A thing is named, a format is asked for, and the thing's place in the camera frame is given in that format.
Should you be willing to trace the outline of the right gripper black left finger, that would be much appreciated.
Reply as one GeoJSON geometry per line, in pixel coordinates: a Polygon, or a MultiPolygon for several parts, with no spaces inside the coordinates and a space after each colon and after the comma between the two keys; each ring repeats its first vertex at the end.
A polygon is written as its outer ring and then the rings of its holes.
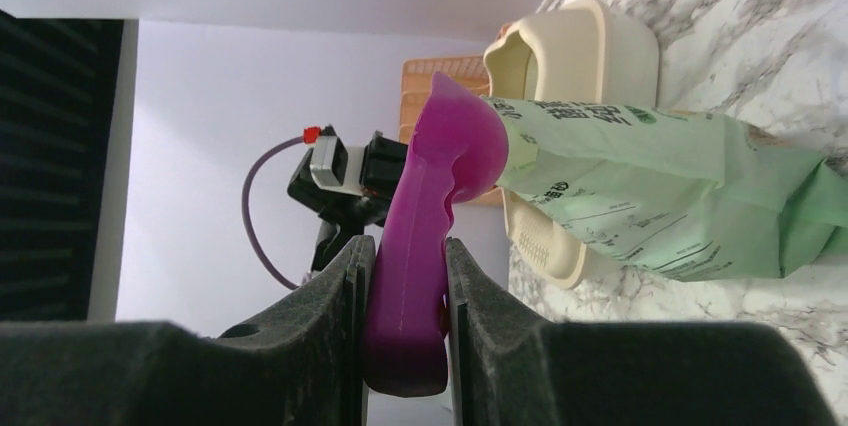
{"type": "Polygon", "coordinates": [[[217,338],[170,322],[8,322],[5,425],[361,425],[358,359],[375,243],[217,338]]]}

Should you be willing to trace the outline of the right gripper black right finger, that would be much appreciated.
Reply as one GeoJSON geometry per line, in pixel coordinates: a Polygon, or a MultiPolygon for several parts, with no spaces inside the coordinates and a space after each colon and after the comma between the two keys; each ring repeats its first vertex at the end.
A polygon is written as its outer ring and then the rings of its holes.
{"type": "Polygon", "coordinates": [[[459,425],[833,425],[797,351],[727,322],[564,322],[446,244],[459,425]]]}

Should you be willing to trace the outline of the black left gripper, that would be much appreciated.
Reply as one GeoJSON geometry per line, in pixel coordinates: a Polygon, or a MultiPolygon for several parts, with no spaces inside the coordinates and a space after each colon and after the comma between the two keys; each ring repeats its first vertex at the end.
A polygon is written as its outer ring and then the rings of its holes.
{"type": "Polygon", "coordinates": [[[339,137],[334,130],[303,132],[302,139],[310,151],[301,160],[287,187],[287,193],[292,199],[314,212],[321,220],[311,263],[313,271],[323,270],[348,241],[363,234],[367,226],[382,227],[385,224],[407,154],[405,144],[386,138],[377,131],[363,146],[365,156],[360,180],[364,195],[351,196],[325,191],[314,183],[309,161],[316,139],[330,135],[339,137]]]}

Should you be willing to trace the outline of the purple plastic litter scoop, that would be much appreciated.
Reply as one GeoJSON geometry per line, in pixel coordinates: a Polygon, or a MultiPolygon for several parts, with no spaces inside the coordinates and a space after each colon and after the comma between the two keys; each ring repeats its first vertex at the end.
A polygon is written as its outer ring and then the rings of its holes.
{"type": "Polygon", "coordinates": [[[361,343],[370,389],[397,397],[432,396],[446,389],[446,238],[453,206],[490,191],[508,151],[495,109],[449,76],[435,74],[371,276],[361,343]]]}

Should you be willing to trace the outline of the green litter bag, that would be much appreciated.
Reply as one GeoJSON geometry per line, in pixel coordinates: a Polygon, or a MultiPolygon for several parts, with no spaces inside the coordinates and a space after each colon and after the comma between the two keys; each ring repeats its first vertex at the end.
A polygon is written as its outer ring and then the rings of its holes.
{"type": "Polygon", "coordinates": [[[678,281],[783,278],[847,250],[847,181],[713,113],[490,98],[499,185],[596,252],[678,281]]]}

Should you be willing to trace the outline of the beige plastic litter box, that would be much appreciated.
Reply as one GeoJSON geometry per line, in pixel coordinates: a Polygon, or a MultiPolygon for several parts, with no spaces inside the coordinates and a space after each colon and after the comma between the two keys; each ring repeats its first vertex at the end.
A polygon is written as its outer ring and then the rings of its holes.
{"type": "MultiPolygon", "coordinates": [[[[656,105],[659,59],[652,30],[597,0],[522,18],[484,54],[495,97],[648,109],[656,105]]],[[[573,289],[621,268],[516,193],[502,196],[507,236],[544,280],[573,289]]]]}

